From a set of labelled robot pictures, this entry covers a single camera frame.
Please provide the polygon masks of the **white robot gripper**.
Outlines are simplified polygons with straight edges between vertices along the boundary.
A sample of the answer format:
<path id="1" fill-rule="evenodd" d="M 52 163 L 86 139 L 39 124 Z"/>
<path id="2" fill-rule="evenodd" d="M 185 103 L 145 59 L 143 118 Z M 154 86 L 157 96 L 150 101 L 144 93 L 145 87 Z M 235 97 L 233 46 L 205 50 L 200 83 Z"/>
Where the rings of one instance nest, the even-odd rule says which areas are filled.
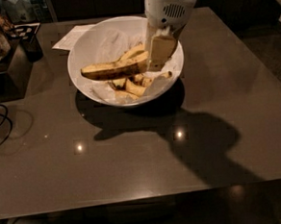
<path id="1" fill-rule="evenodd" d="M 161 71 L 176 51 L 177 38 L 188 24 L 196 0 L 144 0 L 147 26 L 144 50 L 149 53 L 147 70 Z M 155 34 L 169 28 L 169 34 Z"/>

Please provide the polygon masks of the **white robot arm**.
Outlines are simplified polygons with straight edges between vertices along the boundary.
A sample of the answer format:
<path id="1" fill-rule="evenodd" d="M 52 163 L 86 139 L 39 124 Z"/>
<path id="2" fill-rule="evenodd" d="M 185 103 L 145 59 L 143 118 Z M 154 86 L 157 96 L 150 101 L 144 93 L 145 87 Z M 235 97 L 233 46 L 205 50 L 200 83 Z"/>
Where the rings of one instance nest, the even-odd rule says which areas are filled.
<path id="1" fill-rule="evenodd" d="M 144 49 L 147 70 L 161 71 L 175 53 L 178 38 L 188 24 L 196 0 L 144 0 L 147 20 Z"/>

